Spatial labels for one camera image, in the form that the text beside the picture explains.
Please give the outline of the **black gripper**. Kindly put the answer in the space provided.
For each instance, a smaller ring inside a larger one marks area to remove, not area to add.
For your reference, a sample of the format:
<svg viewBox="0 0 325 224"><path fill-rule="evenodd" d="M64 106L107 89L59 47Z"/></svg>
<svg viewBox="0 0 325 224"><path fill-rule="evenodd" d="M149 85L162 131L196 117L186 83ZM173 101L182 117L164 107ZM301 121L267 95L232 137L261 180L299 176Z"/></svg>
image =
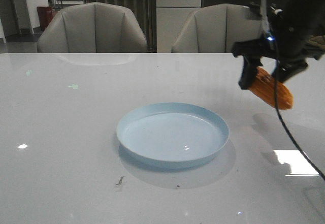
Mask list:
<svg viewBox="0 0 325 224"><path fill-rule="evenodd" d="M305 48L309 33L309 8L307 3L287 3L284 10L272 10L260 7L262 34L259 38L235 42L232 54L243 56L243 69L238 82L241 89L251 87L258 74L257 67L262 66L261 57L277 58L272 77L284 83L291 77L308 68Z"/></svg>

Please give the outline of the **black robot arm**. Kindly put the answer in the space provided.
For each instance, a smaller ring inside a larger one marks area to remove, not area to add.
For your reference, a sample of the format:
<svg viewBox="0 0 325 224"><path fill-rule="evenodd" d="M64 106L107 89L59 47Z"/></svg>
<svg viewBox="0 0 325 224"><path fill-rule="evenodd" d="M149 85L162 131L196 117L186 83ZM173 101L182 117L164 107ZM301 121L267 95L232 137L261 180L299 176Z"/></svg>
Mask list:
<svg viewBox="0 0 325 224"><path fill-rule="evenodd" d="M306 58L319 59L322 51L307 44L324 17L324 0L288 0L284 9L269 15L267 30L258 39L236 42L232 54L244 57L241 89L248 89L257 77L261 57L276 59L279 68L272 73L285 82L307 69Z"/></svg>

